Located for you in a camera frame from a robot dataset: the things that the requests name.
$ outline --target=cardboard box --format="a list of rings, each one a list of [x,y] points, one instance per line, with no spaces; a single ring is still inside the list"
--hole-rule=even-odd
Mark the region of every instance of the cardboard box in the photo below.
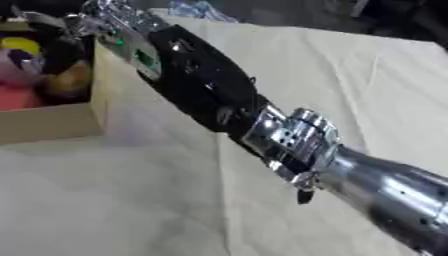
[[[0,24],[0,31],[30,30],[26,23],[11,21]],[[88,103],[0,111],[0,144],[82,137],[102,133],[92,106],[104,109],[101,90],[92,85]]]

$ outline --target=reflective chrome surface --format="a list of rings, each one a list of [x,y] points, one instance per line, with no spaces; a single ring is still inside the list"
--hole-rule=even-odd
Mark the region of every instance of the reflective chrome surface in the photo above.
[[[102,45],[156,81],[161,64],[156,49],[148,42],[151,32],[170,25],[149,10],[141,10],[127,0],[90,0],[82,8],[76,30],[90,31]]]
[[[282,179],[308,191],[314,188],[316,171],[331,159],[339,137],[330,122],[311,110],[297,109],[287,117],[268,104],[242,142]]]
[[[448,255],[448,179],[340,146],[320,186],[426,255]]]

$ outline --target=dark background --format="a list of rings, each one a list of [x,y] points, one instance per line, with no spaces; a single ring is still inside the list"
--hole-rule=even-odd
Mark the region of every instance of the dark background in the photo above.
[[[76,12],[84,0],[1,0],[7,10],[15,2],[24,10],[58,16]],[[144,8],[167,7],[169,0],[135,0]],[[209,0],[241,22],[299,26],[351,33],[435,41],[448,48],[447,0],[370,0],[362,15],[329,11],[331,0]]]

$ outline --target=silver metal joint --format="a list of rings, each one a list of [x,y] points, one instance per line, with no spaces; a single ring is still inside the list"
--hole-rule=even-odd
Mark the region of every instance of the silver metal joint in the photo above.
[[[282,179],[313,190],[339,145],[337,129],[314,111],[299,108],[286,116],[268,104],[242,142]]]

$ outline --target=pink object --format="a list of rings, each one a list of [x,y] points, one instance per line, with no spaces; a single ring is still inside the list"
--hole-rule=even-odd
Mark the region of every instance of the pink object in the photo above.
[[[0,86],[0,111],[39,107],[41,104],[32,88]]]
[[[0,49],[0,86],[32,86],[38,83],[42,77],[40,75],[31,74],[25,70],[18,68],[8,54],[13,49]]]

